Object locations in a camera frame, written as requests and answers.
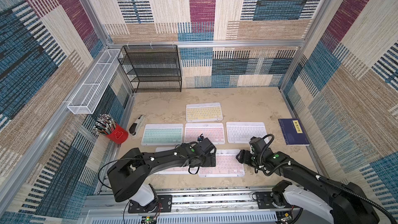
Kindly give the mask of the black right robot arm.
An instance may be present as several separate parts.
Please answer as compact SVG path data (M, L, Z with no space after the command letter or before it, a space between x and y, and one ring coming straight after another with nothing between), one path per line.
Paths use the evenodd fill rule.
M316 173L289 155L270 148L272 134L252 137L251 150L241 150L236 160L262 172L265 176L282 176L272 188L276 207L289 204L305 209L331 224L378 224L377 212L383 213L392 224L397 223L385 208L368 199L358 185L343 184Z

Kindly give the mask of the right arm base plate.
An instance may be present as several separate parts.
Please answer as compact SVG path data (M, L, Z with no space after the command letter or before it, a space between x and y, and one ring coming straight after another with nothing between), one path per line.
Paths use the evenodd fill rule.
M251 197L257 203L259 209L292 208L285 200L274 198L271 191L256 191Z

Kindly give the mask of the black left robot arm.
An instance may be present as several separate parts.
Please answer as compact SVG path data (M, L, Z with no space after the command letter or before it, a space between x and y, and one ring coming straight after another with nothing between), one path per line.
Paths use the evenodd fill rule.
M195 142L181 143L174 148L160 152L141 152L139 148L129 150L122 158L102 166L106 172L115 201L128 200L128 206L138 206L141 213L161 210L160 199L151 184L146 184L148 176L171 168L188 168L188 173L196 175L200 168L216 166L217 148L208 139L200 136Z

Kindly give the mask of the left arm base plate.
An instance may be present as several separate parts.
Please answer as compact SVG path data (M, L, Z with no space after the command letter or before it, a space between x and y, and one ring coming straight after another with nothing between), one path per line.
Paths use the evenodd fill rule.
M127 212L129 214L154 214L157 212L169 213L172 209L172 203L172 195L155 196L154 200L145 206L141 206L138 202L131 200Z

